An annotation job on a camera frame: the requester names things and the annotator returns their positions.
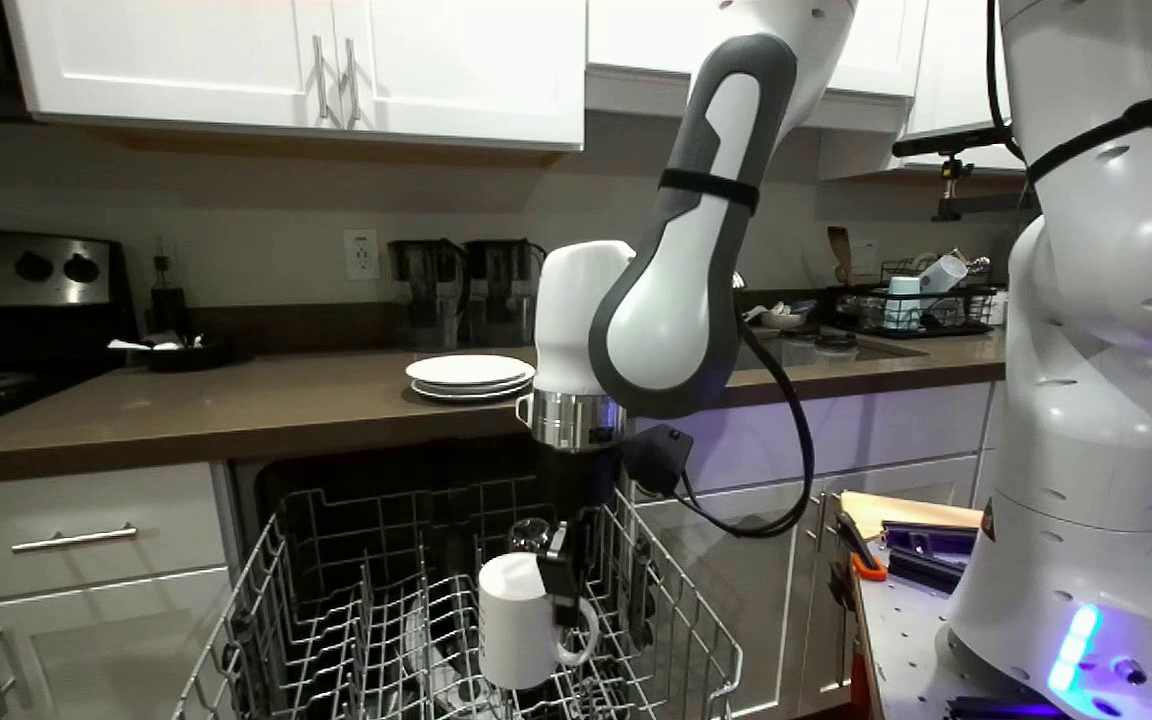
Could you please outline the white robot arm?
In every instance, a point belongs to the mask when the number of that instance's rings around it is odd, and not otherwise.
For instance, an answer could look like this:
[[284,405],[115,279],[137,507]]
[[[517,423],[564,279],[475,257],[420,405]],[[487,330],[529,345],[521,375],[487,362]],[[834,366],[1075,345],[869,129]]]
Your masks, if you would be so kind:
[[[855,0],[721,0],[642,246],[547,257],[536,398],[687,415],[738,366],[738,257]],[[1007,257],[1005,468],[947,631],[1087,717],[1152,717],[1152,0],[1002,0],[1038,218]]]

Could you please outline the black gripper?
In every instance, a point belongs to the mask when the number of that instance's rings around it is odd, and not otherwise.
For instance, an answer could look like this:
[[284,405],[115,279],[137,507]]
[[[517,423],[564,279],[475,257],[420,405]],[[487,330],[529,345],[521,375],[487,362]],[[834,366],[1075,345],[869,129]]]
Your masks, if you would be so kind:
[[547,501],[547,542],[536,562],[560,628],[582,626],[582,586],[570,562],[609,562],[617,523],[629,517],[629,468],[620,447],[536,454],[536,479]]

